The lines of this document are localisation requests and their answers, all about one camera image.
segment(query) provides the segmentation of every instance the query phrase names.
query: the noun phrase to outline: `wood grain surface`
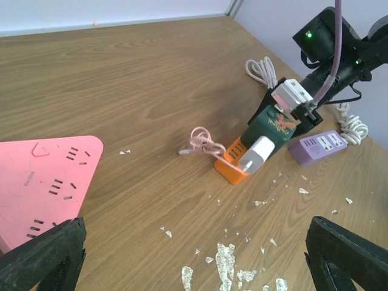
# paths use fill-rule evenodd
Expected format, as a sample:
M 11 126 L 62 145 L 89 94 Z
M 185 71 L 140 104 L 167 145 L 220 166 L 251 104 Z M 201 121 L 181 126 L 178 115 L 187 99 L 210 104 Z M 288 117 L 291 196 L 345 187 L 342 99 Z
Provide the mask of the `wood grain surface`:
M 77 290 L 184 290 L 183 266 L 192 290 L 218 290 L 205 262 L 217 243 L 236 246 L 235 272 L 266 268 L 241 290 L 275 290 L 276 278 L 315 290 L 303 254 L 315 215 L 388 248 L 388 153 L 370 138 L 308 168 L 283 148 L 238 186 L 213 158 L 177 155 L 198 125 L 226 146 L 243 132 L 266 92 L 244 64 L 265 56 L 299 79 L 226 17 L 0 39 L 0 140 L 95 135 L 105 146 L 80 213 Z M 336 113 L 321 113 L 314 132 L 336 129 Z

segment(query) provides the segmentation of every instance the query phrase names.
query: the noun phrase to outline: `pink charging cable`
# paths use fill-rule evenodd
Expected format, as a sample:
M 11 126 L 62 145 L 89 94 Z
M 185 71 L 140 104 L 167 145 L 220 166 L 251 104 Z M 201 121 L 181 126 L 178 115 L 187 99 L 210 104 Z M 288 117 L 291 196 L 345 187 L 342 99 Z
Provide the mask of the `pink charging cable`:
M 179 154 L 185 155 L 188 153 L 205 153 L 207 155 L 214 156 L 216 159 L 220 160 L 224 164 L 240 173 L 246 173 L 221 157 L 221 155 L 226 152 L 225 147 L 222 144 L 213 142 L 210 132 L 204 127 L 199 126 L 193 129 L 192 134 L 190 135 L 190 144 L 192 145 L 193 149 L 180 150 Z

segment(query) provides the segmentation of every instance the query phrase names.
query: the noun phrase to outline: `white debris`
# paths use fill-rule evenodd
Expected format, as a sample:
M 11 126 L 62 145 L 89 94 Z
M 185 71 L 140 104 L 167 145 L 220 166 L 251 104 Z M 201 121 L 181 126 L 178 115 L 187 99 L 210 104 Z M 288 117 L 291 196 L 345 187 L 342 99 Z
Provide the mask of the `white debris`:
M 251 282 L 255 275 L 257 274 L 257 271 L 256 270 L 253 270 L 253 271 L 243 271 L 243 270 L 239 270 L 237 272 L 237 277 L 239 278 L 240 281 L 247 281 L 247 282 Z
M 303 188 L 299 188 L 299 193 L 301 193 L 301 194 L 309 194 L 309 191 L 304 190 Z
M 276 242 L 275 242 L 275 240 L 274 240 L 273 238 L 271 238 L 269 241 L 270 241 L 270 242 L 271 242 L 271 244 L 273 244 L 275 247 L 277 247 L 277 246 L 278 246 L 278 245 L 276 244 Z
M 193 269 L 187 266 L 182 268 L 182 283 L 185 291 L 191 291 L 191 281 L 193 276 Z
M 207 256 L 205 259 L 205 262 L 208 264 L 210 264 L 212 261 L 214 261 L 214 259 L 212 257 L 209 257 L 209 256 Z
M 223 244 L 217 244 L 218 252 L 216 254 L 216 263 L 218 268 L 219 278 L 221 279 L 221 287 L 219 291 L 230 291 L 232 288 L 232 281 L 235 276 L 235 256 L 233 251 L 235 246 L 229 244 L 229 247 Z
M 282 278 L 276 279 L 276 291 L 287 291 L 288 289 L 286 280 Z

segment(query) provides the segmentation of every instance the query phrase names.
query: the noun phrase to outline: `white plug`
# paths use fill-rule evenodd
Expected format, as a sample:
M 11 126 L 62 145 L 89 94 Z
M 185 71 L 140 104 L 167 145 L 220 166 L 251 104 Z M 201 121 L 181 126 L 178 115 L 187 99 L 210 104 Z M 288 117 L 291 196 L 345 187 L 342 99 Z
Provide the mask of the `white plug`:
M 275 144 L 266 136 L 260 138 L 248 149 L 238 161 L 238 165 L 247 174 L 255 173 L 275 149 Z
M 310 102 L 313 99 L 295 79 L 285 80 L 271 95 L 278 106 L 286 112 L 290 112 L 300 104 Z

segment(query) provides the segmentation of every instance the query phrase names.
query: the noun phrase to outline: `purple cable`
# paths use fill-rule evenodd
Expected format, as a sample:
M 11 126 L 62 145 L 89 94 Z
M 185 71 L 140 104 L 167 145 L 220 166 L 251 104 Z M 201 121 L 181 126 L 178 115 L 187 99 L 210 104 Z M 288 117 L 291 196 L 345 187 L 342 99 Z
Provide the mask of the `purple cable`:
M 315 95 L 312 104 L 316 107 L 320 100 L 326 95 L 327 91 L 331 88 L 335 81 L 335 76 L 338 72 L 338 67 L 340 66 L 341 59 L 341 49 L 342 49 L 342 8 L 341 0 L 335 0 L 335 48 L 334 48 L 334 60 L 332 70 L 330 75 L 327 76 L 325 83 Z

